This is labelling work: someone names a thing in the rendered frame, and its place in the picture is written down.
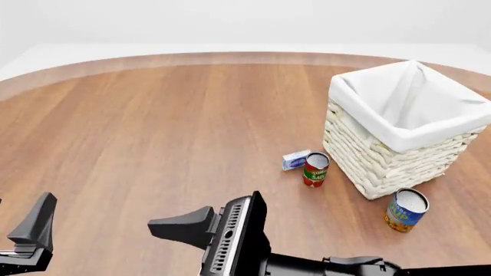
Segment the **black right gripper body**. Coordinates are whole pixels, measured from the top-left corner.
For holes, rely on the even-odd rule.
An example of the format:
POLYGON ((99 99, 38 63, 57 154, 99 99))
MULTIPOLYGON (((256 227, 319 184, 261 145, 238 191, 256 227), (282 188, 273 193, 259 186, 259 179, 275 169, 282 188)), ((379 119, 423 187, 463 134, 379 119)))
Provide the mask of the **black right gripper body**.
POLYGON ((259 276, 271 253, 264 233, 267 205, 260 192, 239 197, 215 214, 213 237, 203 254, 199 276, 259 276))

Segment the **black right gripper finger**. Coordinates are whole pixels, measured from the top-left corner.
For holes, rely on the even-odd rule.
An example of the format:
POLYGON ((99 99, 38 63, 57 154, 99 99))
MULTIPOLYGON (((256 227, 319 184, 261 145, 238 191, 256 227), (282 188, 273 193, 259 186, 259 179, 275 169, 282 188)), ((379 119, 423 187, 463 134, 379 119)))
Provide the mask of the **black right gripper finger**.
POLYGON ((212 206, 174 216, 149 220, 147 226, 152 236, 192 245, 206 250, 216 233, 221 215, 212 206))

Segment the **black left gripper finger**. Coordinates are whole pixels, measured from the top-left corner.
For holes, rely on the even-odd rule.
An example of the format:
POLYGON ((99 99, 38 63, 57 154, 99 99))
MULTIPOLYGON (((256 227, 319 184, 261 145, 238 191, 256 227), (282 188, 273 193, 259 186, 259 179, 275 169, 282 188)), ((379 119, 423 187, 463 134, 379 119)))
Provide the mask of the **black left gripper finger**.
POLYGON ((52 227, 57 201, 51 192, 44 192, 7 238, 13 241, 16 247, 43 248, 53 252, 52 227))

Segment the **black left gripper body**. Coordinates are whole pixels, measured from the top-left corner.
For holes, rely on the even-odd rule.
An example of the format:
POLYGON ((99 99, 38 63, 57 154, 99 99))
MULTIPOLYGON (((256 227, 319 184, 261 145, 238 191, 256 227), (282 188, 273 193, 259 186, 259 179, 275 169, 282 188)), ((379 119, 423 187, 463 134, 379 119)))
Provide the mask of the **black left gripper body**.
POLYGON ((35 246, 21 246, 16 251, 0 251, 0 276, 46 271, 52 252, 35 246))

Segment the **white wicker basket with liner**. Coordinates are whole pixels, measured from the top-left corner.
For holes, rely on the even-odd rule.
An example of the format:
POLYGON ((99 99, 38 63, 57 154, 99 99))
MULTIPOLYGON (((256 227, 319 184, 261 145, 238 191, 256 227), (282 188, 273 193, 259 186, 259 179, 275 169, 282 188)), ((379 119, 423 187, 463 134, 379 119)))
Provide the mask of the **white wicker basket with liner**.
POLYGON ((333 76, 323 147, 366 199, 443 175, 491 124, 491 100, 418 61, 333 76))

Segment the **small blue white box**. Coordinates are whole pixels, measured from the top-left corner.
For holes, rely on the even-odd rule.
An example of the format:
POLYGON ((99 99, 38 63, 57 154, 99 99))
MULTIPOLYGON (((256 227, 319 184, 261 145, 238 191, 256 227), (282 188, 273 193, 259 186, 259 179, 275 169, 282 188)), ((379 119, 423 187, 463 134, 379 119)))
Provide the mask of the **small blue white box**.
POLYGON ((306 163, 307 156, 311 153, 311 150, 298 151, 296 153, 289 153, 282 157, 282 170, 288 171, 290 169, 296 169, 303 167, 306 163))

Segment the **red tomato sauce can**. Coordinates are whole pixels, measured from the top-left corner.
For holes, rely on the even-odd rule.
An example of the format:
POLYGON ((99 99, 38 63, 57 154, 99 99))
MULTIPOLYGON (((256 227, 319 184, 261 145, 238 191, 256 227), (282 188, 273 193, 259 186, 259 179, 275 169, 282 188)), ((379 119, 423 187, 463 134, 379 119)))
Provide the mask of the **red tomato sauce can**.
POLYGON ((303 182, 308 187, 318 188, 324 183, 330 159, 325 153, 312 152, 306 156, 303 182))

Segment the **blue soup can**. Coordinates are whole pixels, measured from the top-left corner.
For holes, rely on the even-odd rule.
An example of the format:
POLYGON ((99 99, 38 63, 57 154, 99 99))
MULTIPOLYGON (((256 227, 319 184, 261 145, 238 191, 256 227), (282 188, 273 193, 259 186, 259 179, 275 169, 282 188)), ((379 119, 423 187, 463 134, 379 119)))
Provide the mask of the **blue soup can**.
POLYGON ((398 232, 410 232, 429 210, 430 203, 421 192, 412 188, 401 188, 391 198, 384 220, 398 232))

